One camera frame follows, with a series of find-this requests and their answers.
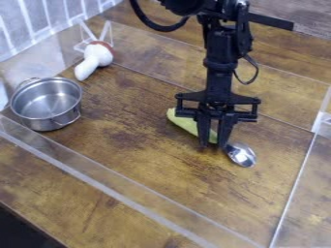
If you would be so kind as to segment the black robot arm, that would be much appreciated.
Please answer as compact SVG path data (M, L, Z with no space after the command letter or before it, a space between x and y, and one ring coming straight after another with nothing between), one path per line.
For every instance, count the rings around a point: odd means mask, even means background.
M226 148L233 127L240 122L258 119L262 100L232 92L232 81L238 78L240 59L249 59L254 38L250 30L248 0L162 0L179 16L197 16L203 27L207 50L206 89L177 95L175 115L197 122L199 143L210 139L211 122L219 122L218 146Z

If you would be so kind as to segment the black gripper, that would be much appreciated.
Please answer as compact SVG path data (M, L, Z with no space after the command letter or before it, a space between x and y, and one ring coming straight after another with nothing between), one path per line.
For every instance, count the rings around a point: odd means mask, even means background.
M179 117L197 119L199 144L209 145L211 119L219 119L218 146L225 149L229 143L233 127L238 121L256 122L261 99L238 95L232 92L233 78L238 60L250 60L248 53L238 48L237 34L230 30L213 30L206 38L207 68L206 88L198 92L179 93L175 114Z

